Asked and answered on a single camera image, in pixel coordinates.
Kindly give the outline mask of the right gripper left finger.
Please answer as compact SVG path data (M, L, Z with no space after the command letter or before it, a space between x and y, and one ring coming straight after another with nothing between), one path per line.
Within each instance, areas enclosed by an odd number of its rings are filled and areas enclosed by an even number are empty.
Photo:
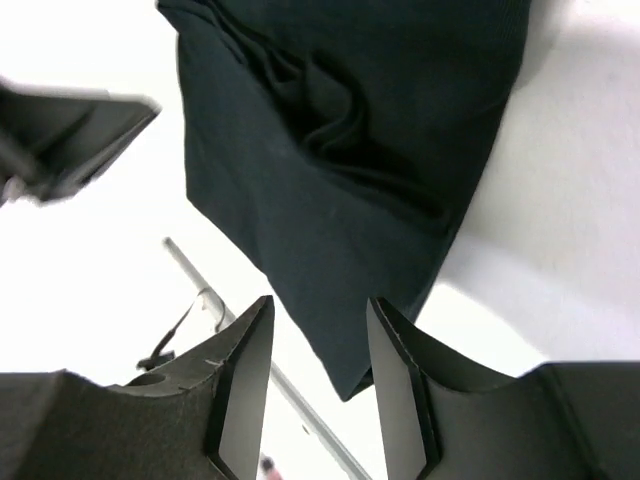
M232 479L206 452L224 360L263 307L124 386L69 371L1 377L5 479Z

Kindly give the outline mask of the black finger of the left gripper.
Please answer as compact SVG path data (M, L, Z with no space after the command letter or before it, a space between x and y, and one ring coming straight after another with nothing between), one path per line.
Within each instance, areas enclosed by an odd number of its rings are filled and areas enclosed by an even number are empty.
M144 96L1 81L1 203L75 196L104 174L160 106Z

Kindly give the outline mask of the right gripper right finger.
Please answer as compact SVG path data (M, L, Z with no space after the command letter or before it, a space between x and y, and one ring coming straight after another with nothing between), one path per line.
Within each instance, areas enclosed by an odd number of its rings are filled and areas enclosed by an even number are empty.
M639 475L639 366L542 364L514 378L367 306L387 474L392 479L584 480Z

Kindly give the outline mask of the black t shirt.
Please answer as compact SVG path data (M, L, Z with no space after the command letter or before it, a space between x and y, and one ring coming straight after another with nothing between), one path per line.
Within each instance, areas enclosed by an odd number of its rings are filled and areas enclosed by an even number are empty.
M268 279L337 395L365 311L415 320L490 156L527 1L161 1L188 200Z

